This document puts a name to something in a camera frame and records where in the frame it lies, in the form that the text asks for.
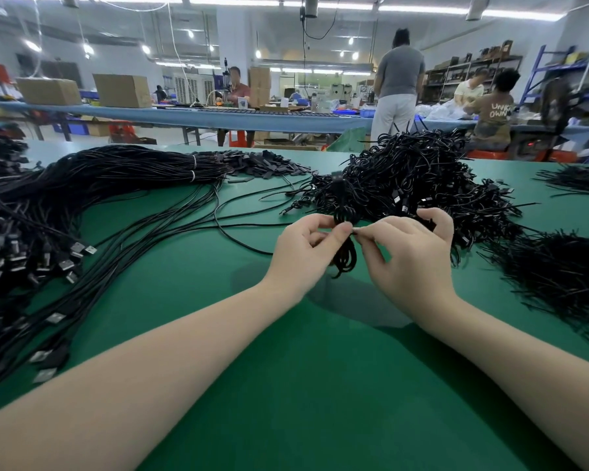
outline person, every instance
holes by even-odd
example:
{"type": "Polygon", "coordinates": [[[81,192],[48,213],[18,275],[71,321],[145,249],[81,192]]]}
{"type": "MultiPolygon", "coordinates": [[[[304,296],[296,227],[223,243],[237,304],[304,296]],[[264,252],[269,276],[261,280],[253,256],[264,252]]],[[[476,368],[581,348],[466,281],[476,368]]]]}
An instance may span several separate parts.
{"type": "Polygon", "coordinates": [[[519,73],[511,68],[500,72],[493,81],[493,93],[477,98],[464,108],[468,114],[478,114],[467,149],[502,151],[510,144],[510,117],[515,100],[510,91],[519,80],[519,73]]]}
{"type": "Polygon", "coordinates": [[[393,48],[382,57],[373,83],[378,101],[371,126],[372,142],[377,142],[381,134],[409,130],[415,121],[416,100],[423,90],[424,73],[423,54],[410,47],[410,31],[398,29],[393,48]]]}
{"type": "Polygon", "coordinates": [[[454,102],[456,105],[463,107],[464,105],[473,102],[484,94],[484,85],[482,84],[489,77],[489,70],[487,68],[478,68],[475,70],[473,77],[467,79],[456,87],[454,92],[454,102]]]}
{"type": "Polygon", "coordinates": [[[390,301],[476,364],[589,471],[589,362],[460,299],[450,266],[453,220],[438,208],[417,215],[433,221],[433,232],[406,217],[354,229],[318,213],[287,226],[259,284],[121,343],[0,409],[0,470],[136,468],[244,348],[303,299],[354,233],[372,282],[390,301]]]}
{"type": "Polygon", "coordinates": [[[157,84],[157,90],[155,91],[155,94],[157,94],[157,102],[168,99],[168,94],[166,94],[166,91],[164,91],[164,89],[162,89],[159,84],[157,84]]]}
{"type": "MultiPolygon", "coordinates": [[[[231,92],[227,94],[227,102],[234,104],[234,107],[238,107],[238,98],[243,97],[247,102],[251,101],[251,88],[246,84],[240,82],[240,68],[237,66],[231,66],[229,68],[229,75],[231,76],[231,92]]],[[[225,145],[225,136],[229,131],[227,129],[218,129],[216,133],[216,140],[218,141],[219,147],[225,145]]],[[[255,131],[247,131],[247,147],[253,146],[253,140],[255,139],[255,131]]]]}

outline green fabric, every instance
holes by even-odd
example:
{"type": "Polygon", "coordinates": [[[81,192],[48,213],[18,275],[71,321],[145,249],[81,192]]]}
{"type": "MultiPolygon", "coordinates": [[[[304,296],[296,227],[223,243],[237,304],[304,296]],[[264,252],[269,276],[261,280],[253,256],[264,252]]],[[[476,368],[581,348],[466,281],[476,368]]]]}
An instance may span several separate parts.
{"type": "Polygon", "coordinates": [[[347,129],[325,151],[355,152],[359,154],[363,149],[366,148],[366,144],[362,143],[364,142],[364,138],[366,137],[366,135],[366,127],[356,127],[354,129],[347,129]]]}
{"type": "MultiPolygon", "coordinates": [[[[53,148],[51,142],[45,145],[53,148]]],[[[348,158],[343,152],[279,153],[321,173],[340,168],[348,158]]],[[[515,188],[516,203],[542,203],[523,208],[522,224],[548,231],[578,229],[589,236],[589,197],[551,198],[553,189],[531,180],[537,170],[555,165],[472,161],[471,167],[478,177],[507,181],[515,188]]],[[[279,178],[225,183],[220,198],[225,201],[280,184],[286,183],[279,178]]],[[[95,242],[173,204],[185,191],[153,191],[143,198],[98,205],[85,214],[83,234],[95,242]]],[[[259,197],[232,202],[220,214],[257,210],[259,197]]],[[[261,205],[284,200],[275,195],[261,205]]],[[[294,221],[303,214],[294,211],[283,217],[280,210],[245,221],[294,221]]],[[[253,227],[228,232],[272,251],[280,230],[253,227]]],[[[140,469],[575,469],[482,372],[393,310],[371,285],[356,248],[356,268],[336,280],[325,276],[297,307],[262,333],[140,469]]],[[[95,305],[73,344],[70,365],[248,288],[262,277],[269,261],[213,230],[165,241],[129,268],[95,305]]],[[[465,255],[452,274],[463,299],[589,360],[588,343],[558,319],[523,306],[500,271],[476,250],[465,255]]],[[[36,304],[65,289],[55,285],[36,304]]],[[[2,384],[0,406],[30,390],[34,374],[26,365],[2,384]]]]}

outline hand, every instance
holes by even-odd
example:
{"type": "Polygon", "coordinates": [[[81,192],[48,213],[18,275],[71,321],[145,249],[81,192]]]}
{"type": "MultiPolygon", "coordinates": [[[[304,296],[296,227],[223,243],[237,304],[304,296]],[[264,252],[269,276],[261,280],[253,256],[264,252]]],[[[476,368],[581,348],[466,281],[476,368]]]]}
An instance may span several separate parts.
{"type": "Polygon", "coordinates": [[[277,238],[271,266],[262,282],[271,288],[285,289],[295,301],[300,301],[321,278],[352,230],[351,223],[335,226],[331,216],[319,213],[287,226],[277,238]],[[319,228],[332,230],[320,232],[319,228]]]}
{"type": "Polygon", "coordinates": [[[386,217],[356,228],[373,283],[402,311],[421,324],[455,298],[450,266],[454,221],[439,208],[417,210],[436,223],[434,232],[411,218],[386,217]],[[391,254],[386,262],[377,244],[391,254]]]}

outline white pants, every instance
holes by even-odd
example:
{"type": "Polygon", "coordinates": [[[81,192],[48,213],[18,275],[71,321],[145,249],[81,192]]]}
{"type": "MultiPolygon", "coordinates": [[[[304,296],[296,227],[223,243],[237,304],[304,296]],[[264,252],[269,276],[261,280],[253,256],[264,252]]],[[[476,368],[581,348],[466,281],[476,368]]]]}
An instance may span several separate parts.
{"type": "Polygon", "coordinates": [[[381,134],[410,131],[415,121],[416,94],[393,94],[377,101],[371,126],[371,145],[376,145],[381,134]]]}

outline person in white shirt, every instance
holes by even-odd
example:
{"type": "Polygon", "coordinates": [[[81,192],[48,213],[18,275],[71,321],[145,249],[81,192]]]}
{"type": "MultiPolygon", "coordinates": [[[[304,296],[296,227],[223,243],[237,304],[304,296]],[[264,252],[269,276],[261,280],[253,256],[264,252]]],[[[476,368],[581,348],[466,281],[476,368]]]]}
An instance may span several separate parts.
{"type": "Polygon", "coordinates": [[[473,102],[484,94],[483,82],[489,78],[487,68],[478,68],[473,77],[458,84],[454,93],[454,102],[461,107],[473,102]]]}

